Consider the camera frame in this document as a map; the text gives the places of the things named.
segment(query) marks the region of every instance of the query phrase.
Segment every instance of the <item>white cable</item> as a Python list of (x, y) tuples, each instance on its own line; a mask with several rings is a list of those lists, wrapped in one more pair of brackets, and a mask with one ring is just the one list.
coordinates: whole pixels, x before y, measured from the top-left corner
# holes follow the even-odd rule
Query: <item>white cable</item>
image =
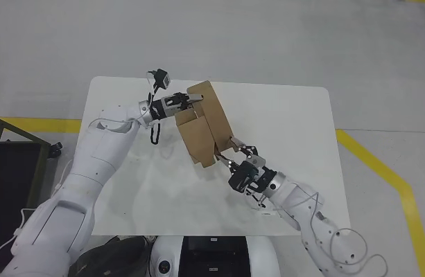
[(58, 184), (57, 184), (57, 185), (55, 186), (55, 188), (53, 189), (53, 193), (52, 193), (51, 197), (52, 197), (52, 196), (54, 196), (54, 195), (58, 192), (58, 190), (61, 188), (61, 186), (62, 186), (62, 180), (63, 180), (63, 178), (64, 178), (64, 173), (66, 172), (67, 167), (69, 166), (69, 164), (70, 164), (72, 161), (73, 161), (73, 159), (70, 159), (70, 160), (66, 163), (66, 166), (65, 166), (65, 167), (64, 167), (64, 169), (62, 170), (60, 181), (58, 182)]
[(14, 234), (13, 237), (10, 240), (8, 240), (7, 242), (5, 242), (3, 245), (0, 246), (0, 250), (3, 249), (7, 244), (11, 243), (21, 232), (21, 229), (23, 228), (23, 225), (24, 225), (24, 221), (26, 220), (26, 217), (24, 216), (24, 211), (34, 211), (34, 210), (35, 210), (34, 208), (22, 208), (20, 210), (20, 212), (21, 212), (21, 224), (19, 225), (19, 228), (17, 228), (15, 230), (15, 232), (13, 233)]
[(117, 123), (130, 123), (130, 122), (138, 121), (140, 118), (142, 118), (143, 116), (145, 116), (149, 112), (150, 104), (151, 104), (151, 102), (152, 102), (152, 100), (154, 98), (154, 95), (155, 95), (154, 89), (153, 89), (152, 85), (150, 84), (150, 80), (149, 80), (148, 74), (149, 74), (149, 72), (146, 72), (146, 79), (147, 79), (148, 84), (149, 84), (149, 89), (150, 89), (150, 94), (151, 94), (151, 98), (150, 99), (151, 100), (150, 100), (150, 102), (148, 102), (147, 110), (142, 115), (140, 115), (137, 118), (133, 118), (131, 120), (113, 120), (113, 119), (99, 117), (99, 118), (95, 118), (93, 121), (91, 121), (87, 127), (90, 127), (94, 122), (101, 121), (101, 120), (111, 121), (111, 122), (117, 122)]
[[(310, 221), (310, 225), (311, 225), (311, 230), (312, 230), (312, 233), (314, 234), (314, 238), (315, 238), (315, 244), (316, 245), (319, 245), (318, 244), (318, 238), (317, 238), (317, 235), (315, 234), (315, 231), (314, 231), (314, 228), (313, 228), (313, 226), (312, 226), (312, 221), (313, 221), (313, 218), (314, 218), (314, 216), (315, 216), (315, 212), (317, 211), (317, 205), (318, 205), (318, 195), (319, 195), (319, 193), (315, 193), (314, 195), (316, 195), (316, 198), (315, 198), (315, 207), (314, 207), (314, 211), (313, 211), (313, 213), (312, 213), (312, 216), (311, 216), (311, 221)], [(334, 258), (334, 256), (333, 256), (333, 254), (332, 254), (332, 242), (333, 242), (333, 239), (334, 239), (334, 236), (338, 233), (338, 234), (340, 234), (340, 231), (343, 231), (343, 230), (350, 230), (350, 231), (353, 231), (353, 232), (355, 232), (357, 235), (359, 235), (360, 236), (360, 238), (363, 240), (363, 242), (365, 243), (365, 254), (362, 256), (362, 258), (360, 259), (360, 260), (358, 260), (357, 262), (353, 262), (353, 263), (346, 263), (346, 262), (341, 262), (341, 261), (339, 261), (339, 260), (336, 260), (335, 258)], [(351, 228), (341, 228), (341, 229), (338, 229), (338, 230), (336, 230), (335, 232), (333, 232), (333, 234), (332, 234), (332, 236), (331, 236), (331, 240), (330, 240), (330, 242), (329, 242), (329, 254), (323, 249), (323, 247), (320, 245), (320, 248), (321, 248), (321, 250), (323, 251), (323, 253), (328, 257), (328, 258), (330, 258), (331, 259), (331, 261), (332, 262), (334, 262), (334, 264), (342, 264), (342, 265), (356, 265), (356, 264), (358, 264), (358, 263), (360, 263), (360, 262), (362, 262), (365, 258), (366, 258), (366, 255), (367, 255), (367, 250), (368, 250), (368, 247), (367, 247), (367, 242), (366, 242), (366, 240), (365, 240), (365, 238), (359, 233), (359, 232), (357, 232), (357, 231), (355, 231), (355, 230), (353, 230), (353, 229), (351, 229)], [(341, 270), (339, 270), (339, 268), (337, 267), (337, 266), (335, 266), (335, 268), (336, 268), (336, 270), (337, 271), (339, 271), (340, 273), (343, 273), (343, 274), (346, 274), (346, 275), (356, 275), (356, 274), (359, 274), (360, 272), (362, 272), (362, 270), (365, 268), (365, 266), (368, 264), (368, 262), (373, 258), (373, 257), (376, 257), (376, 256), (378, 256), (378, 257), (380, 257), (380, 258), (382, 258), (382, 260), (385, 262), (385, 273), (383, 274), (383, 275), (380, 275), (379, 277), (385, 277), (386, 275), (388, 275), (388, 263), (386, 262), (386, 259), (385, 259), (385, 257), (383, 257), (381, 254), (374, 254), (374, 255), (372, 255), (372, 256), (370, 256), (368, 259), (366, 259), (366, 261), (365, 261), (365, 263), (363, 263), (363, 265), (360, 267), (360, 269), (358, 270), (358, 271), (356, 271), (356, 272), (352, 272), (352, 273), (349, 273), (349, 272), (343, 272), (343, 271), (341, 271)]]

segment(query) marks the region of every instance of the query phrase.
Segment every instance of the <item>brown cardboard box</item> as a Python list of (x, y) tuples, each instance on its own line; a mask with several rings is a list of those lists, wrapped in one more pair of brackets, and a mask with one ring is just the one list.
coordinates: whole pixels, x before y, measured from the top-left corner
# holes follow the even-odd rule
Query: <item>brown cardboard box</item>
[(175, 122), (192, 161), (206, 168), (215, 163), (215, 151), (231, 148), (231, 126), (209, 81), (189, 87), (187, 93), (201, 94), (203, 100), (177, 113)]

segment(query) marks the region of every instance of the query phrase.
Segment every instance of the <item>black strap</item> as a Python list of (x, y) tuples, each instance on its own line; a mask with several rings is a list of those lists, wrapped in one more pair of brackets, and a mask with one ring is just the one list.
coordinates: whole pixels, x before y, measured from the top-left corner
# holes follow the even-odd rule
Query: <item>black strap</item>
[(160, 129), (160, 126), (159, 126), (159, 123), (158, 123), (157, 137), (155, 138), (155, 141), (154, 141), (154, 127), (152, 126), (152, 128), (150, 129), (150, 142), (153, 145), (157, 145), (158, 144), (158, 140), (159, 140), (159, 129)]

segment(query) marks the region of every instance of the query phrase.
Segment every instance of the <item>robot forearm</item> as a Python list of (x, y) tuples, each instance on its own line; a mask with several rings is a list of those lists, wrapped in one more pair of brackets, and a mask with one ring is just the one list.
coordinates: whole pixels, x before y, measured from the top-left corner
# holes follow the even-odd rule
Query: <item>robot forearm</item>
[(63, 185), (35, 210), (15, 240), (14, 258), (3, 275), (67, 275), (94, 228), (95, 201), (125, 159), (138, 129), (138, 122), (126, 133), (89, 127)]
[(361, 276), (361, 265), (345, 236), (327, 219), (320, 209), (324, 200), (306, 184), (284, 181), (270, 195), (269, 200), (282, 208), (282, 217), (302, 233), (302, 244), (317, 268), (327, 277)]

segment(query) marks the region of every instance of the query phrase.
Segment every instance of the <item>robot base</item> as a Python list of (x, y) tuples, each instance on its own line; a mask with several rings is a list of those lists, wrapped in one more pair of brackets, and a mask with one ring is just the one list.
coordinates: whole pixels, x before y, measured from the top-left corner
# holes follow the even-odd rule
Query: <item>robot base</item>
[(261, 236), (158, 237), (149, 271), (152, 277), (280, 277), (272, 242)]

